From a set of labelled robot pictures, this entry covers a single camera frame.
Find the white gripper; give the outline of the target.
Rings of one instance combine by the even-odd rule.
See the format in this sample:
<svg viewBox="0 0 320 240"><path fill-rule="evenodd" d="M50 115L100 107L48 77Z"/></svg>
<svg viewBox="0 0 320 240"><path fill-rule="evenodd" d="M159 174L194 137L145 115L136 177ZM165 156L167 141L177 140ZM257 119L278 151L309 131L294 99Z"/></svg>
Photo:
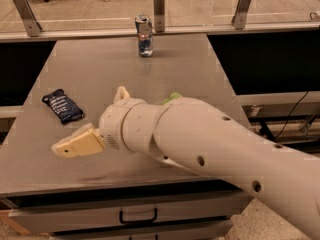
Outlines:
<svg viewBox="0 0 320 240"><path fill-rule="evenodd" d="M106 145L107 148L131 153L123 138L124 120L133 107L145 104L145 101L130 98L128 90L119 86L113 102L102 113L99 129L92 123L85 124L70 136L53 144L52 151L58 156L73 158L100 153Z"/></svg>

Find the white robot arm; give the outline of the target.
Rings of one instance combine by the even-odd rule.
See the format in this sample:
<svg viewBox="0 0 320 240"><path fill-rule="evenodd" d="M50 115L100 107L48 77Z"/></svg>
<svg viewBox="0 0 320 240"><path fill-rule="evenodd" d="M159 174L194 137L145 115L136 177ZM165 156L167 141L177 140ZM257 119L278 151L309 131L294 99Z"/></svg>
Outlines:
<svg viewBox="0 0 320 240"><path fill-rule="evenodd" d="M226 181L320 240L320 158L260 137L206 102L178 96L152 105L119 87L98 127L52 146L68 158L106 148Z"/></svg>

